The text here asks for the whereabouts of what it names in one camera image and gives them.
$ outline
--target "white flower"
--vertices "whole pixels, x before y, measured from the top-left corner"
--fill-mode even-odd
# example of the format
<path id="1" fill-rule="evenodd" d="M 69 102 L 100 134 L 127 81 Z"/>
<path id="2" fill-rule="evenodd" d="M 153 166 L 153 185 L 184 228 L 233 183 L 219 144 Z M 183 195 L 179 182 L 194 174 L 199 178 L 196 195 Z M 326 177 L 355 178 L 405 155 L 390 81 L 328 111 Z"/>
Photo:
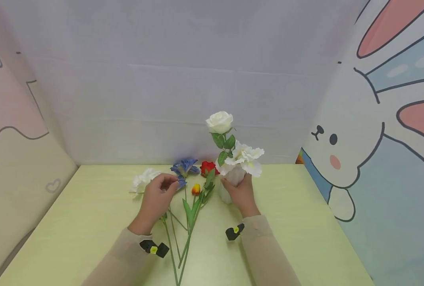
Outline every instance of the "white flower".
<path id="1" fill-rule="evenodd" d="M 144 193 L 145 191 L 145 187 L 157 176 L 160 175 L 161 172 L 149 168 L 146 169 L 142 175 L 137 175 L 136 177 L 134 177 L 133 180 L 133 186 L 131 187 L 129 193 L 131 195 L 133 195 L 134 197 L 138 194 L 138 193 Z"/>
<path id="2" fill-rule="evenodd" d="M 236 149 L 233 151 L 232 158 L 226 158 L 225 163 L 222 166 L 218 165 L 218 162 L 215 163 L 218 171 L 221 175 L 226 175 L 238 164 L 242 167 L 244 171 L 251 174 L 254 177 L 259 177 L 262 169 L 261 164 L 256 159 L 261 157 L 264 154 L 264 150 L 261 148 L 252 148 L 245 144 L 241 144 L 236 140 Z"/>
<path id="3" fill-rule="evenodd" d="M 231 129 L 231 123 L 233 122 L 233 115 L 228 114 L 225 111 L 220 111 L 212 114 L 211 117 L 206 120 L 209 132 L 223 134 Z"/>

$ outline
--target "table surface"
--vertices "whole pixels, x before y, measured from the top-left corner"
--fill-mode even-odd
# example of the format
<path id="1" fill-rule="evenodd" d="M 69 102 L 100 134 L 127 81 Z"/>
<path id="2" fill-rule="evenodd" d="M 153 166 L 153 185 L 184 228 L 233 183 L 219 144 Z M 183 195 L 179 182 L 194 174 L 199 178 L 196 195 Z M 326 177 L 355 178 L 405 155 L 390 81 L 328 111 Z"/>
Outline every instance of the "table surface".
<path id="1" fill-rule="evenodd" d="M 134 175 L 169 166 L 81 166 L 0 278 L 0 286 L 74 286 L 88 276 L 140 207 L 128 193 Z M 191 187 L 204 178 L 190 176 Z M 374 285 L 303 165 L 264 165 L 254 178 L 257 204 L 303 286 Z M 185 223 L 183 191 L 171 209 Z M 182 285 L 254 285 L 237 239 L 225 230 L 241 218 L 214 193 L 197 219 Z M 181 251 L 186 232 L 174 223 Z M 167 244 L 162 223 L 154 241 Z M 173 246 L 175 258 L 177 252 Z M 150 255 L 137 285 L 175 285 L 169 254 Z"/>

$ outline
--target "beige sleeve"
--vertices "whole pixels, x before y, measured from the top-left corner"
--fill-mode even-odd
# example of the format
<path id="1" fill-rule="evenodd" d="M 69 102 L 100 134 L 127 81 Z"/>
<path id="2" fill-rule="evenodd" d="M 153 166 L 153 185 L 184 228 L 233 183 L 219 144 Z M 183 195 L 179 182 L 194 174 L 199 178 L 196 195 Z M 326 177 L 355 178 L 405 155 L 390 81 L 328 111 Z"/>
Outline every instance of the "beige sleeve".
<path id="1" fill-rule="evenodd" d="M 133 286 L 148 255 L 139 245 L 146 239 L 152 237 L 125 228 L 82 286 Z"/>
<path id="2" fill-rule="evenodd" d="M 242 244 L 257 286 L 300 286 L 265 216 L 246 217 Z"/>

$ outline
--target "right hand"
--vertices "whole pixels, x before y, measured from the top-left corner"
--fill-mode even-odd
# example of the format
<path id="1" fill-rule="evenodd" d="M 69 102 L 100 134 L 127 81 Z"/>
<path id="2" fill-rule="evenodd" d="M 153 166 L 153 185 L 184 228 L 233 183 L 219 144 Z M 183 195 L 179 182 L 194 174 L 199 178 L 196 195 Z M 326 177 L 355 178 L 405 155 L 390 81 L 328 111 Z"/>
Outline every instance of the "right hand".
<path id="1" fill-rule="evenodd" d="M 253 195 L 252 175 L 245 174 L 237 187 L 234 187 L 225 178 L 221 178 L 221 181 L 231 196 L 231 201 L 238 207 L 243 218 L 260 215 Z"/>

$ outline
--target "heart drawing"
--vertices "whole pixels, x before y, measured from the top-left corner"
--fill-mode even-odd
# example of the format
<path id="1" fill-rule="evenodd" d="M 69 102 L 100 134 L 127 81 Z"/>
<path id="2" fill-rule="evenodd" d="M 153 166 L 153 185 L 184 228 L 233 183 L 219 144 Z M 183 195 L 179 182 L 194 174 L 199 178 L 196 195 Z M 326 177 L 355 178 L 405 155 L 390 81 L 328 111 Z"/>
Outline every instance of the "heart drawing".
<path id="1" fill-rule="evenodd" d="M 55 193 L 61 186 L 61 180 L 60 179 L 55 179 L 52 182 L 49 182 L 48 184 L 45 185 L 45 190 L 47 191 L 47 193 Z"/>

